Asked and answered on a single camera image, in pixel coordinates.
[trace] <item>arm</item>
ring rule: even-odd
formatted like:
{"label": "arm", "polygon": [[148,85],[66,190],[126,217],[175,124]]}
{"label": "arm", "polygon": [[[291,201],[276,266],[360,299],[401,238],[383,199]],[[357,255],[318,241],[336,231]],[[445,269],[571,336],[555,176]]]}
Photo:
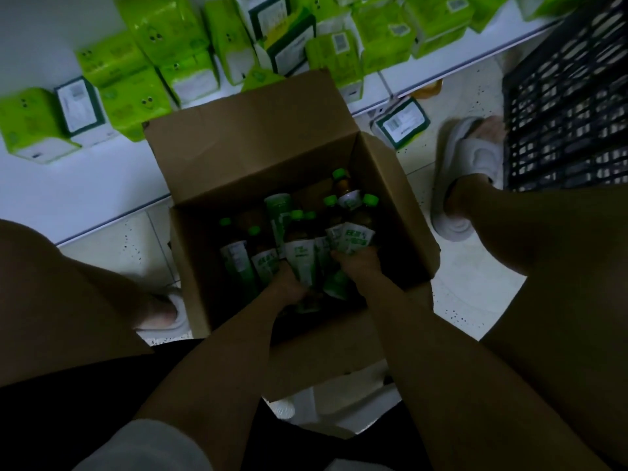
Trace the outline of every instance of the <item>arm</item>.
{"label": "arm", "polygon": [[412,303],[381,273],[375,249],[334,258],[367,301],[434,469],[607,469],[505,363]]}
{"label": "arm", "polygon": [[272,325],[280,310],[305,292],[282,261],[271,285],[189,353],[135,418],[180,429],[215,470],[239,470],[262,393]]}

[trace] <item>white slipper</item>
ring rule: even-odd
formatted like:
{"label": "white slipper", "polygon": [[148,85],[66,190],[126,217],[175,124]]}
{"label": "white slipper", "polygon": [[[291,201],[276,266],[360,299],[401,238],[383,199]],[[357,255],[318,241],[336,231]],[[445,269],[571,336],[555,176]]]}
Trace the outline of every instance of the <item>white slipper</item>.
{"label": "white slipper", "polygon": [[164,293],[177,309],[177,319],[166,329],[137,329],[135,332],[142,339],[173,339],[190,331],[190,322],[185,312],[181,289],[169,288]]}
{"label": "white slipper", "polygon": [[473,173],[482,173],[495,183],[504,162],[504,146],[465,138],[479,120],[483,118],[467,117],[453,128],[445,147],[443,164],[434,181],[431,222],[435,232],[449,241],[464,241],[474,232],[471,221],[450,218],[445,214],[445,197],[450,185],[460,177]]}

